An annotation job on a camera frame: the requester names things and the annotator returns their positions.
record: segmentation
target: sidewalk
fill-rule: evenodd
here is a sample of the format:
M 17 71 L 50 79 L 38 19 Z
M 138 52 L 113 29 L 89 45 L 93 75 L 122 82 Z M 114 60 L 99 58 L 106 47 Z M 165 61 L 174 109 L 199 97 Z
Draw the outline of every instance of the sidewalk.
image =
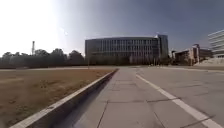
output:
M 56 128 L 205 128 L 183 109 L 120 69 L 107 85 Z

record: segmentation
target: building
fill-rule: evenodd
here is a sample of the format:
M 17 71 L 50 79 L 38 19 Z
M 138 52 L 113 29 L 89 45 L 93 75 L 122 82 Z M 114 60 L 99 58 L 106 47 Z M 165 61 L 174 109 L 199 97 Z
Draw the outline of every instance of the building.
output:
M 224 58 L 224 30 L 209 34 L 208 38 L 213 56 L 215 58 Z
M 114 37 L 85 41 L 91 64 L 150 64 L 168 56 L 168 37 Z
M 182 65 L 194 65 L 209 58 L 212 58 L 212 51 L 200 48 L 199 44 L 194 44 L 189 49 L 175 53 L 176 63 Z

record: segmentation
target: grass field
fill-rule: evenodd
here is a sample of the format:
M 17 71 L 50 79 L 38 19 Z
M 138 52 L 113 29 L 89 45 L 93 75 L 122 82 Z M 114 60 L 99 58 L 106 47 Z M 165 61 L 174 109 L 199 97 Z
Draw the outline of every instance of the grass field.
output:
M 0 121 L 6 127 L 75 92 L 112 69 L 0 71 Z

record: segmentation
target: distant tree line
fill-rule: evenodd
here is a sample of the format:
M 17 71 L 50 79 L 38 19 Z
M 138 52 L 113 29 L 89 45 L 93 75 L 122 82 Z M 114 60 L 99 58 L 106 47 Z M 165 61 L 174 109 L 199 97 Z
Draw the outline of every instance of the distant tree line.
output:
M 85 65 L 85 59 L 76 50 L 68 55 L 64 54 L 62 49 L 56 48 L 51 53 L 38 49 L 34 55 L 16 52 L 12 54 L 6 52 L 0 58 L 1 69 L 14 68 L 48 68 L 61 66 L 80 66 Z

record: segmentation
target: concrete curb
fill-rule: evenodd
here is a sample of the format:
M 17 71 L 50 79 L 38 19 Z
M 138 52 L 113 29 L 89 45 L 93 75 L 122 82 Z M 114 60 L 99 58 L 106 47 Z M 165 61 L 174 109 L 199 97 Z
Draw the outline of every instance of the concrete curb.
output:
M 96 90 L 104 82 L 108 81 L 113 74 L 117 71 L 114 70 L 103 77 L 95 80 L 89 85 L 77 90 L 76 92 L 68 95 L 67 97 L 57 101 L 49 107 L 37 112 L 30 117 L 20 121 L 19 123 L 11 126 L 10 128 L 49 128 L 55 123 L 62 120 L 68 115 L 80 102 Z
M 216 72 L 216 73 L 224 73 L 221 70 L 208 70 L 208 69 L 190 69 L 190 68 L 175 68 L 175 67 L 160 67 L 163 69 L 174 69 L 174 70 L 185 70 L 185 71 L 201 71 L 201 72 Z

